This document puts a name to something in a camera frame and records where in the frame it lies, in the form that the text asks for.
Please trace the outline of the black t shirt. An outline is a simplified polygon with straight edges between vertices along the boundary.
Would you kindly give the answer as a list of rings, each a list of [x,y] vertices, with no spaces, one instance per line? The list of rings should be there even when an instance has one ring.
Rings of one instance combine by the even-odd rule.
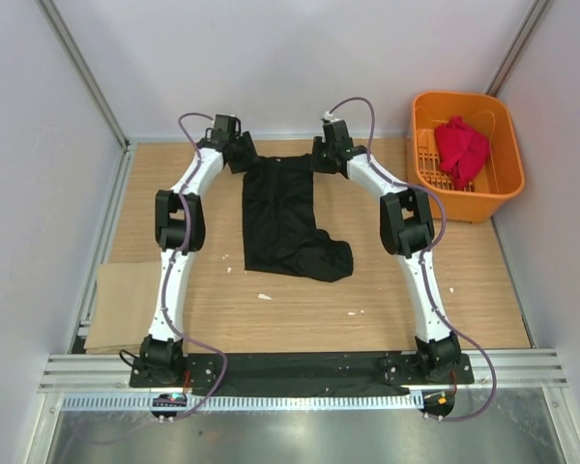
[[[317,227],[308,154],[260,158],[243,177],[245,269],[335,282],[351,276],[350,245]]]

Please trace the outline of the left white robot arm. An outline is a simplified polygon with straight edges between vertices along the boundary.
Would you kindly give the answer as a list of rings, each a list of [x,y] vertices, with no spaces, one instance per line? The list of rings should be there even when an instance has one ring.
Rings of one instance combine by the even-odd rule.
[[[161,275],[153,319],[131,368],[132,387],[175,387],[186,379],[184,310],[189,275],[206,238],[204,194],[225,166],[245,172],[258,163],[252,138],[234,115],[188,112],[178,124],[194,154],[173,187],[155,197]]]

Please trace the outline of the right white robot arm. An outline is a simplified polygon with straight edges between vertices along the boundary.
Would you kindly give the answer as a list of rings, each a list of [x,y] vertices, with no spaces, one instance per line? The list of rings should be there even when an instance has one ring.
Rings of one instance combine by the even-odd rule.
[[[435,234],[430,200],[424,188],[406,184],[356,145],[344,120],[327,113],[323,134],[312,144],[312,169],[341,174],[379,202],[379,235],[385,251],[402,271],[415,314],[416,369],[437,383],[461,360],[457,334],[444,310],[434,271]]]

